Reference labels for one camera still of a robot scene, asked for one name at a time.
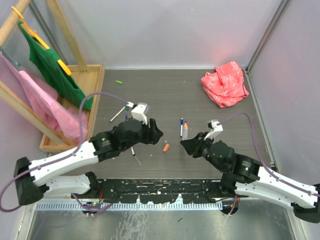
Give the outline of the white marker with blue end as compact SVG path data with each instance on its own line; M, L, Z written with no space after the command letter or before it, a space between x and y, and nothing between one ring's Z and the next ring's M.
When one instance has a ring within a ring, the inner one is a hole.
M182 138L183 136L183 123L180 124L180 134L179 134L180 138Z

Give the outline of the orange highlighter cap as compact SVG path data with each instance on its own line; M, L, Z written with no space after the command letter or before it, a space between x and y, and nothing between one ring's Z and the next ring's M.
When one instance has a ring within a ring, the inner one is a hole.
M166 143L162 149L163 152L168 152L168 150L170 149L170 145L168 143Z

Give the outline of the grey highlighter with orange tip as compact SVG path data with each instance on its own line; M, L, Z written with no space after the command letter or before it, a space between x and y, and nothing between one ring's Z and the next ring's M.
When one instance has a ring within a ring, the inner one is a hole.
M189 131L189 126L188 123L185 121L183 124L182 128L182 140L187 140L188 139L188 131Z

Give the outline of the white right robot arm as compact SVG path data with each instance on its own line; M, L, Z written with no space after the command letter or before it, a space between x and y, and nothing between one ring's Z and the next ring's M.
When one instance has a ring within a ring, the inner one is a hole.
M258 198L285 209L306 222L320 222L320 186L307 185L285 177L249 156L236 153L222 141L206 139L199 133L180 144L193 158L203 157L222 173L219 191L232 195Z

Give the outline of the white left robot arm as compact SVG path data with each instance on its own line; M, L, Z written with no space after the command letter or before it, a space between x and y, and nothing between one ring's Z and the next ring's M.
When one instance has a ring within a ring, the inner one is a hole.
M136 144L155 145L163 136L156 120L149 123L130 118L112 130L104 131L75 147L51 157L32 160L22 157L16 161L14 183L18 203L21 206L41 200L49 191L49 182L74 169L118 157Z

